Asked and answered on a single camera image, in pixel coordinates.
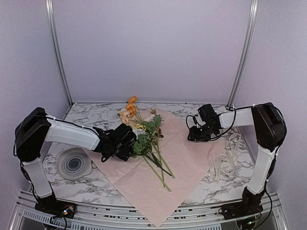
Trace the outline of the pink wrapping paper sheet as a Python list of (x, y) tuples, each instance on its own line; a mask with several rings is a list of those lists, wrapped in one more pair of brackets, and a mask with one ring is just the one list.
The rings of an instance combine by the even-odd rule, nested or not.
[(87, 154), (109, 182), (154, 226), (160, 227), (192, 193), (209, 170), (207, 155), (223, 147), (211, 142), (190, 142), (184, 121), (168, 111), (157, 109), (162, 116), (163, 138), (159, 149), (174, 174), (165, 174), (166, 185), (160, 181), (161, 170), (149, 166), (142, 157), (122, 161), (111, 157), (101, 161), (99, 153)]

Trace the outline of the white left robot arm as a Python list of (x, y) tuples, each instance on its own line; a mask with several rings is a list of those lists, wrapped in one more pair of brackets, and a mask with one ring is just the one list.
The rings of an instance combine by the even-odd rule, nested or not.
[(114, 156), (127, 161), (135, 141), (136, 134), (126, 124), (107, 131), (89, 128), (50, 116), (44, 108), (37, 107), (16, 127), (13, 151), (37, 196), (42, 199), (42, 206), (50, 213), (57, 213), (60, 202), (54, 198), (42, 164), (45, 145), (63, 143), (77, 146), (100, 153), (101, 161), (105, 162)]

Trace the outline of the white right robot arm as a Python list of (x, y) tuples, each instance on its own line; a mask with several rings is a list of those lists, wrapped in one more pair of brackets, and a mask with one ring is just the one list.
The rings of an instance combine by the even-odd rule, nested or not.
[(195, 121), (195, 125), (188, 128), (188, 141), (216, 141), (233, 127), (254, 127), (258, 154), (245, 192), (253, 196), (263, 193), (274, 170), (276, 155), (287, 134), (281, 111), (268, 102), (233, 108), (221, 114), (216, 113), (211, 104), (205, 104), (198, 109), (198, 113), (204, 124), (200, 125)]

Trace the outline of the yellow fake flower bunch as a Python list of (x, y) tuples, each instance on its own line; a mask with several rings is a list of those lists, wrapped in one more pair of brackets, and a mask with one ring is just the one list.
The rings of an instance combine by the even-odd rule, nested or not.
[(155, 166), (161, 170), (162, 181), (165, 181), (164, 175), (167, 174), (174, 178), (170, 167), (161, 154), (159, 141), (164, 138), (160, 127), (149, 127), (137, 124), (137, 129), (133, 131), (137, 135), (137, 139), (133, 144), (133, 157), (143, 157), (149, 163), (149, 166)]

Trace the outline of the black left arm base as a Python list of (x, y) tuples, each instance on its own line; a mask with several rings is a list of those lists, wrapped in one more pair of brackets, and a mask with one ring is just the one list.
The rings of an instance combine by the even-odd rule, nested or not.
[(58, 200), (54, 193), (45, 198), (34, 195), (34, 198), (36, 199), (35, 210), (69, 219), (74, 218), (77, 206), (75, 203)]

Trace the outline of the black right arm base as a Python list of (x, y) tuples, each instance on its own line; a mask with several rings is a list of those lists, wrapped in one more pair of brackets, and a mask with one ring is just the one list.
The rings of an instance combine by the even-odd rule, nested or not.
[(225, 220), (260, 213), (263, 211), (261, 199), (264, 192), (265, 190), (254, 195), (245, 187), (241, 201), (222, 205), (218, 212), (223, 215)]

